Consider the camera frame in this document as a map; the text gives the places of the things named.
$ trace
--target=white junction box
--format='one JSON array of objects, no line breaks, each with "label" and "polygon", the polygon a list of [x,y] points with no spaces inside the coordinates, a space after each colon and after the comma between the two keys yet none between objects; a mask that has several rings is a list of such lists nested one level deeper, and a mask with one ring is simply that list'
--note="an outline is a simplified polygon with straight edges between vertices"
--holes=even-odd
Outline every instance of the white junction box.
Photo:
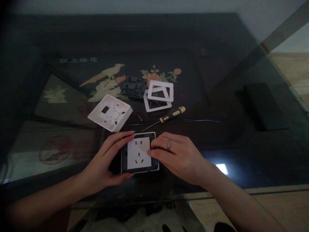
[{"label": "white junction box", "polygon": [[119,132],[132,112],[130,105],[107,94],[88,118],[111,132]]}]

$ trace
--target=forearm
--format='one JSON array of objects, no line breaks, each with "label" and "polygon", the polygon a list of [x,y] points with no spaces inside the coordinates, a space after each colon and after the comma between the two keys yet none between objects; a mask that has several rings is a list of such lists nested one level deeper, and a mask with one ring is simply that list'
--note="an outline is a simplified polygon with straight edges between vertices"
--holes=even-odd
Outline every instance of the forearm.
[{"label": "forearm", "polygon": [[8,207],[8,214],[16,229],[31,230],[58,210],[83,197],[75,175],[13,203]]},{"label": "forearm", "polygon": [[286,231],[256,200],[226,177],[217,167],[210,168],[213,181],[209,191],[238,231]]}]

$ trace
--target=wall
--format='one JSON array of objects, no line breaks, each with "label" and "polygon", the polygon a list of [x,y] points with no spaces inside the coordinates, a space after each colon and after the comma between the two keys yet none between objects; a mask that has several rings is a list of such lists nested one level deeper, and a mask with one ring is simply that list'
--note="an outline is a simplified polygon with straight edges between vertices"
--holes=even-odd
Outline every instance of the wall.
[{"label": "wall", "polygon": [[276,47],[273,53],[309,53],[309,23]]},{"label": "wall", "polygon": [[19,14],[147,14],[236,12],[262,42],[306,0],[19,0]]}]

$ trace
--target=bird painting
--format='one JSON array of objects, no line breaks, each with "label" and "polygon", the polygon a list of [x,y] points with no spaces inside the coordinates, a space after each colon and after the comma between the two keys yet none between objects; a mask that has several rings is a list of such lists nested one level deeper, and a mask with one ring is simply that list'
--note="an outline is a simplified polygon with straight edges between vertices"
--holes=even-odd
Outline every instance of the bird painting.
[{"label": "bird painting", "polygon": [[125,66],[124,64],[115,64],[115,67],[111,67],[111,68],[108,68],[108,69],[105,69],[103,70],[100,74],[98,75],[95,75],[94,77],[90,78],[88,81],[82,83],[80,85],[80,87],[86,85],[86,84],[89,84],[89,83],[95,83],[96,81],[98,80],[101,80],[102,78],[108,76],[108,79],[107,81],[109,82],[110,81],[110,78],[112,77],[112,79],[114,79],[114,75],[116,75],[121,67]]}]

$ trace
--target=silver ring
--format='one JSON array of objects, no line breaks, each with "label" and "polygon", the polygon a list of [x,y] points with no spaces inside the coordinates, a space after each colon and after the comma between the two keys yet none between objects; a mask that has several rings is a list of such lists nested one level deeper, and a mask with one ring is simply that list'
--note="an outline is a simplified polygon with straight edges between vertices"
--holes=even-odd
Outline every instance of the silver ring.
[{"label": "silver ring", "polygon": [[169,140],[169,141],[168,141],[168,145],[167,145],[167,150],[168,150],[168,151],[170,151],[171,143],[172,143],[172,140]]}]

